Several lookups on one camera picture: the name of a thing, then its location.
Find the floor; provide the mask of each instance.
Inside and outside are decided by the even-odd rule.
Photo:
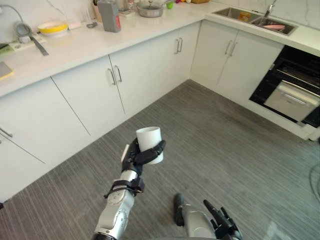
[[[188,80],[15,195],[0,210],[1,240],[89,240],[135,130],[160,126],[164,161],[144,168],[124,240],[185,236],[172,220],[176,192],[224,206],[244,240],[311,240],[320,207],[309,171],[317,142]]]

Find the white mug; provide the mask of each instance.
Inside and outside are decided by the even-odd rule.
[[[138,129],[136,132],[136,137],[139,143],[139,149],[141,152],[146,151],[148,149],[152,149],[158,143],[161,142],[161,131],[158,126],[150,126]],[[160,163],[164,159],[164,153],[162,152],[155,160],[147,164],[157,164]]]

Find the faucet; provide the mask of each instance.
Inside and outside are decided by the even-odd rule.
[[[269,14],[271,13],[272,8],[275,6],[277,0],[274,0],[272,4],[270,4],[268,6],[268,8],[266,9],[266,12],[264,14],[264,17],[267,18],[269,16]]]

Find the white countertop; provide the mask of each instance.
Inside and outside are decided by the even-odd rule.
[[[225,4],[215,2],[179,3],[175,4],[171,10],[165,9],[163,16],[158,18],[145,18],[138,15],[121,16],[121,31],[118,33],[106,32],[100,24],[92,29],[85,26],[73,29],[63,37],[47,38],[47,42],[42,45],[49,56],[42,56],[36,47],[0,56],[0,62],[4,61],[14,71],[12,76],[0,81],[0,97],[54,74],[203,19],[320,56],[319,30],[294,23],[298,28],[290,36],[285,36],[234,19],[211,14],[226,7],[228,6]]]

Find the white kitchen cabinet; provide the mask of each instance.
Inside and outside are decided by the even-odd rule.
[[[237,34],[235,28],[202,21],[191,69],[193,80],[209,89],[216,88]]]
[[[56,74],[52,79],[94,140],[125,120],[108,56]]]
[[[150,41],[109,55],[126,119],[152,102],[150,56]]]
[[[157,100],[190,78],[199,22],[151,40],[151,92]]]
[[[199,35],[200,22],[196,22],[179,29],[179,53],[175,55],[175,69],[177,84],[190,78],[191,66],[194,60]]]
[[[0,128],[12,136],[1,134],[50,168],[83,148],[89,136],[50,78],[1,97],[0,113]],[[1,168],[16,158],[4,155]]]
[[[247,102],[283,47],[281,43],[239,31],[217,92],[236,103]]]
[[[152,101],[161,98],[177,85],[179,30],[168,32],[151,40],[151,96]]]
[[[39,161],[0,134],[0,202],[3,203],[48,171]]]

